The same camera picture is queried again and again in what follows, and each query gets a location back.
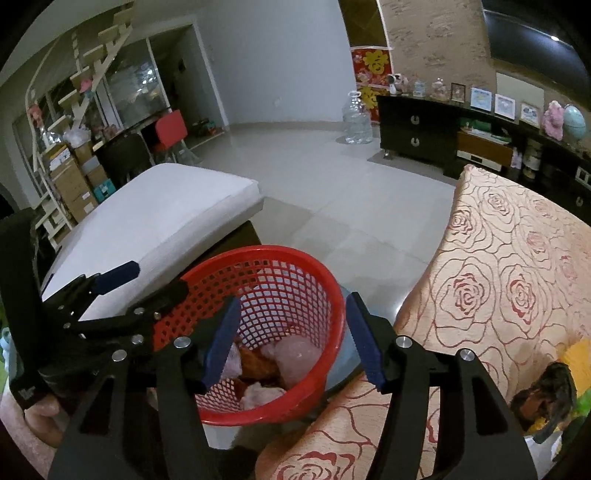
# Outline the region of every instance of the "doorway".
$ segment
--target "doorway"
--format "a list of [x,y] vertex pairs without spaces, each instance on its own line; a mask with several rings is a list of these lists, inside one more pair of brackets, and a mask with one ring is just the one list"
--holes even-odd
[[223,119],[192,25],[150,37],[166,96],[180,110],[194,148],[223,133]]

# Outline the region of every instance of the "rose patterned fabric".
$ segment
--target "rose patterned fabric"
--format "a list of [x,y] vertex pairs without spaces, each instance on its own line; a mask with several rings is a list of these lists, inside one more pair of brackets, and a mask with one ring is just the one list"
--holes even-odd
[[[394,328],[429,350],[474,350],[509,400],[591,333],[590,275],[591,228],[540,195],[467,166],[439,249]],[[388,404],[360,377],[264,478],[365,479]],[[438,405],[432,389],[419,478],[433,471]]]

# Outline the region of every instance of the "globe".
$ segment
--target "globe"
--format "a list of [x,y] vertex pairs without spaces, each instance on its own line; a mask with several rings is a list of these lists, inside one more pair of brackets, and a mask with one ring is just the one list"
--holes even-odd
[[581,140],[587,133],[587,125],[583,114],[573,105],[567,105],[564,109],[565,133],[569,134],[575,140]]

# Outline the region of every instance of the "pink stuffed toy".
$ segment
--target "pink stuffed toy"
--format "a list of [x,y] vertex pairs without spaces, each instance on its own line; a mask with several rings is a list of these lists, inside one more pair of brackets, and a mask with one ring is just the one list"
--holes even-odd
[[544,131],[549,137],[562,140],[562,124],[564,108],[556,100],[552,100],[544,112]]

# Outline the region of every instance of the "storage box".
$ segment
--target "storage box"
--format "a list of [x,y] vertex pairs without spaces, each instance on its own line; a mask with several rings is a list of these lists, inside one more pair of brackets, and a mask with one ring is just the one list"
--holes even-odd
[[74,158],[66,160],[51,172],[51,179],[66,204],[92,191]]
[[100,186],[109,179],[105,169],[96,157],[92,157],[89,161],[82,164],[80,169],[82,170],[82,173],[86,175],[88,182],[93,188]]
[[107,198],[116,192],[115,185],[110,179],[107,179],[97,188],[95,188],[95,197],[99,203],[103,203]]
[[79,164],[83,164],[85,161],[88,161],[92,158],[92,145],[90,142],[85,143],[81,147],[74,149],[74,155],[78,159]]
[[74,200],[65,203],[78,223],[84,220],[92,210],[99,206],[99,202],[96,201],[95,196],[91,192],[84,192]]

